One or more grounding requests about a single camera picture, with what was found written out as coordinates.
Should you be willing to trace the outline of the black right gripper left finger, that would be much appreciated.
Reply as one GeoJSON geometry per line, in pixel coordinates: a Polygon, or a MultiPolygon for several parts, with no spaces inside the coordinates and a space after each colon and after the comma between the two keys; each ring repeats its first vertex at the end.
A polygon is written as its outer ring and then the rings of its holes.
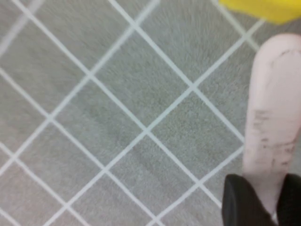
{"type": "Polygon", "coordinates": [[[228,174],[222,198],[224,226],[274,226],[251,184],[242,176],[228,174]]]}

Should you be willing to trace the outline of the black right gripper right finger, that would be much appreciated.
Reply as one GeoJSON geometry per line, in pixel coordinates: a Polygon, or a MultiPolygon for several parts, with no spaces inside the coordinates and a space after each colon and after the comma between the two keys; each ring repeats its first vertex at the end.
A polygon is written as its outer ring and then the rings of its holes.
{"type": "Polygon", "coordinates": [[[280,226],[301,225],[301,177],[287,174],[277,204],[280,226]]]}

